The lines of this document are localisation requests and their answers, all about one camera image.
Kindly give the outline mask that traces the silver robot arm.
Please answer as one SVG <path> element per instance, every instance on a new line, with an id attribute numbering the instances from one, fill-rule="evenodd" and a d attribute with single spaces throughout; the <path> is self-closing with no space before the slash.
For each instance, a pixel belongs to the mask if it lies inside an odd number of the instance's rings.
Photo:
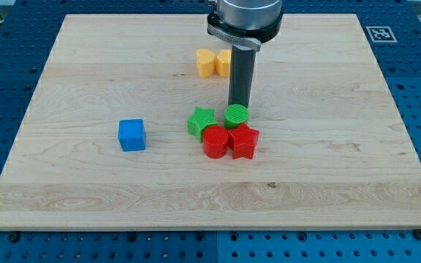
<path id="1" fill-rule="evenodd" d="M 256 54 L 280 30 L 282 0 L 208 0 L 210 35 L 231 44 L 228 104 L 248 107 Z"/>

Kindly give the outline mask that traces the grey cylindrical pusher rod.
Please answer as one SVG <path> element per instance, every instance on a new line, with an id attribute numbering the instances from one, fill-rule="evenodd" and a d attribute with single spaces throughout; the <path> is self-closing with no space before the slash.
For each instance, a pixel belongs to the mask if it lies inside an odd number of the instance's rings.
<path id="1" fill-rule="evenodd" d="M 228 105 L 248 107 L 256 52 L 248 47 L 233 45 L 231 49 Z"/>

